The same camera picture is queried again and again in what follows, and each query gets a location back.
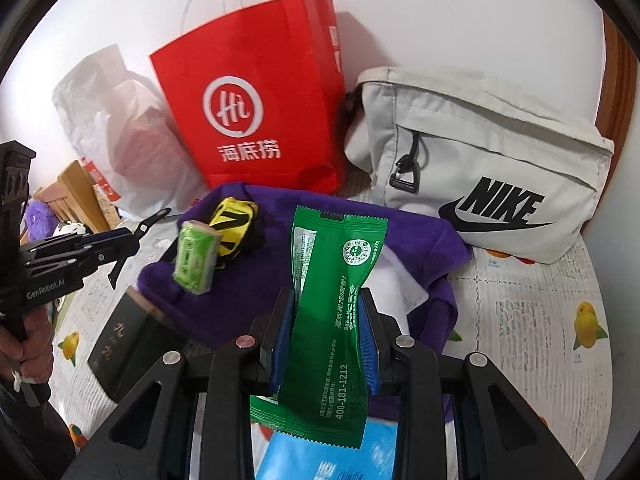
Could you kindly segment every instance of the purple stuffed toy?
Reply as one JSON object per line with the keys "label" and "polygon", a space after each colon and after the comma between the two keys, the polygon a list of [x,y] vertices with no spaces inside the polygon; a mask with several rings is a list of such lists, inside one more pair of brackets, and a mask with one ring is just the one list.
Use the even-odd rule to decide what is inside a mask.
{"label": "purple stuffed toy", "polygon": [[53,236],[60,220],[51,208],[40,200],[32,200],[24,213],[24,221],[29,229],[29,241],[44,240]]}

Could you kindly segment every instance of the screw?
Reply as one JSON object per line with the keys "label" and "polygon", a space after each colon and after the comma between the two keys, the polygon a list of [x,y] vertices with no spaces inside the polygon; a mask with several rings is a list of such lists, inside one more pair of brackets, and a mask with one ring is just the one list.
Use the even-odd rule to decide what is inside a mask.
{"label": "screw", "polygon": [[486,355],[481,354],[480,352],[476,352],[475,354],[471,354],[469,356],[469,362],[473,366],[482,368],[483,366],[486,366],[486,364],[489,362],[489,359],[486,358]]}
{"label": "screw", "polygon": [[410,335],[399,335],[396,337],[396,344],[400,348],[411,348],[415,345],[415,339]]}
{"label": "screw", "polygon": [[180,362],[180,352],[171,350],[162,356],[162,362],[166,365],[175,365]]}
{"label": "screw", "polygon": [[255,337],[252,335],[241,335],[236,339],[238,348],[251,348],[253,345],[255,345]]}

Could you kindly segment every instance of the purple towel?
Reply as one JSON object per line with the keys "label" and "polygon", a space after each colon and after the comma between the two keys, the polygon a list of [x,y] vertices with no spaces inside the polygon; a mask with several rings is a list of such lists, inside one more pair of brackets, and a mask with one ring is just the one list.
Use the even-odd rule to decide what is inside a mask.
{"label": "purple towel", "polygon": [[430,294],[409,314],[410,332],[435,352],[442,352],[458,318],[453,291],[444,276],[471,259],[462,238],[447,221],[308,191],[233,183],[209,193],[180,218],[178,227],[185,220],[208,223],[220,201],[229,196],[260,206],[266,235],[263,247],[240,253],[226,269],[217,270],[211,292],[202,296],[194,296],[174,282],[171,263],[150,264],[138,279],[140,292],[187,335],[215,349],[247,332],[255,317],[273,310],[280,288],[292,285],[290,234],[296,206],[303,205],[388,219],[385,245]]}

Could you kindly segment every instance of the blue packet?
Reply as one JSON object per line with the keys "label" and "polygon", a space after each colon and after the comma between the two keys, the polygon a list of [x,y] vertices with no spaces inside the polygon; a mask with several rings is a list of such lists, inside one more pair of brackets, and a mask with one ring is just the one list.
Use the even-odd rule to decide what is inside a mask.
{"label": "blue packet", "polygon": [[329,446],[275,432],[256,480],[391,480],[398,425],[369,418],[360,449]]}

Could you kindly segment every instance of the nike swoosh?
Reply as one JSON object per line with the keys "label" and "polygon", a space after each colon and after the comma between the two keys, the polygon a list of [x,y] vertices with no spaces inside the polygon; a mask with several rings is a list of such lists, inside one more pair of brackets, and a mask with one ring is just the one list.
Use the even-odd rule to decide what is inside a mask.
{"label": "nike swoosh", "polygon": [[493,231],[515,231],[518,229],[533,229],[534,227],[542,227],[545,225],[551,225],[553,222],[547,224],[497,224],[493,222],[467,222],[458,216],[456,213],[456,207],[464,197],[461,196],[455,202],[449,202],[438,209],[440,218],[448,220],[456,231],[461,233],[488,233]]}

